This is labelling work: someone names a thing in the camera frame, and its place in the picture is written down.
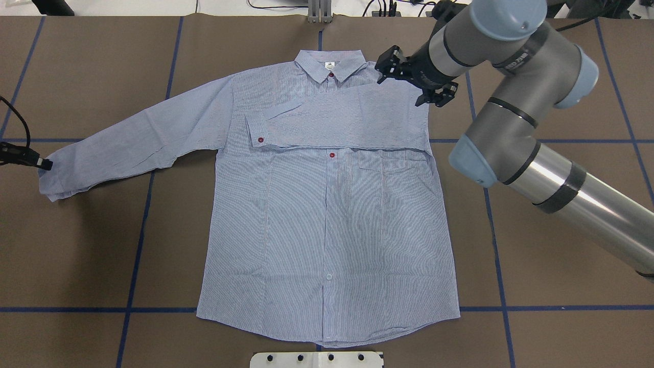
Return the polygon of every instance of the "black cable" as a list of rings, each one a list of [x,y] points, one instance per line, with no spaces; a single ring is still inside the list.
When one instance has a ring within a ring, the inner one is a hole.
[[[564,27],[561,27],[561,28],[557,28],[557,31],[558,32],[563,32],[563,31],[566,31],[567,29],[575,28],[575,27],[580,26],[582,24],[586,24],[586,23],[590,22],[591,20],[593,20],[593,19],[595,19],[595,18],[597,18],[599,16],[605,16],[605,15],[609,14],[609,12],[611,12],[611,11],[613,11],[613,15],[615,15],[615,10],[617,9],[617,6],[619,4],[620,4],[620,0],[614,0],[613,4],[611,4],[608,7],[602,8],[602,10],[600,10],[594,16],[586,18],[586,19],[582,19],[582,20],[580,20],[578,22],[575,22],[573,24],[568,24],[567,26],[564,26]]]
[[[364,10],[364,13],[361,16],[366,16],[366,12],[368,11],[368,8],[370,8],[370,4],[372,4],[374,2],[375,2],[375,0],[370,0],[368,5],[366,5],[366,9]]]
[[[11,109],[11,111],[14,111],[14,114],[16,114],[16,116],[20,119],[20,122],[23,123],[23,127],[25,128],[25,142],[26,142],[25,147],[29,148],[29,143],[31,141],[31,138],[29,135],[29,128],[27,127],[27,122],[25,121],[25,119],[23,119],[23,116],[21,116],[18,110],[16,110],[16,108],[9,101],[7,101],[6,98],[0,96],[0,101],[4,102],[7,106],[9,106],[9,109]]]
[[[393,0],[388,2],[388,16],[396,16],[398,12],[398,4]]]
[[[433,1],[427,1],[427,2],[422,6],[422,8],[420,9],[420,12],[418,13],[418,17],[422,15],[422,11],[423,11],[424,8],[425,8],[427,5],[429,5],[429,4],[433,5],[434,8],[436,7],[436,3],[435,3],[435,2],[433,2]]]
[[[283,6],[278,6],[278,7],[255,7],[254,5],[252,5],[250,0],[247,0],[247,5],[250,5],[250,7],[255,8],[255,9],[308,8],[308,6],[305,6],[305,5],[297,5],[297,6],[283,5]]]

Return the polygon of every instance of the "striped shirt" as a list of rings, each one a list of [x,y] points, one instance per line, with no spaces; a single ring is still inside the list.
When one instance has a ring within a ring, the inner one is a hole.
[[[428,109],[378,77],[361,51],[303,50],[60,149],[41,192],[67,198],[217,150],[198,317],[332,348],[457,318]]]

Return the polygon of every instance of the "shirt collar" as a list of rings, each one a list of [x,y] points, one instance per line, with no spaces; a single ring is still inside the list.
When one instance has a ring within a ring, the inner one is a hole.
[[[301,67],[314,81],[324,82],[330,71],[325,68],[325,62],[336,62],[332,69],[334,77],[343,82],[366,64],[361,50],[356,51],[309,51],[301,50],[295,63]]]

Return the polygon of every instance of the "folded sleeve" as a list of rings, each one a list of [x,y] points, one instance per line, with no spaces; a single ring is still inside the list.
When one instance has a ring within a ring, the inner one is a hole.
[[[431,152],[428,105],[415,107],[421,90],[387,80],[250,111],[254,147],[352,147]]]

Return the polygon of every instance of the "metal bracket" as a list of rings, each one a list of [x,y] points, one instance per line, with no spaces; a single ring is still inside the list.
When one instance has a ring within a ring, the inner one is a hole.
[[[309,0],[309,23],[332,23],[332,0]]]
[[[382,352],[257,353],[250,368],[383,368]]]

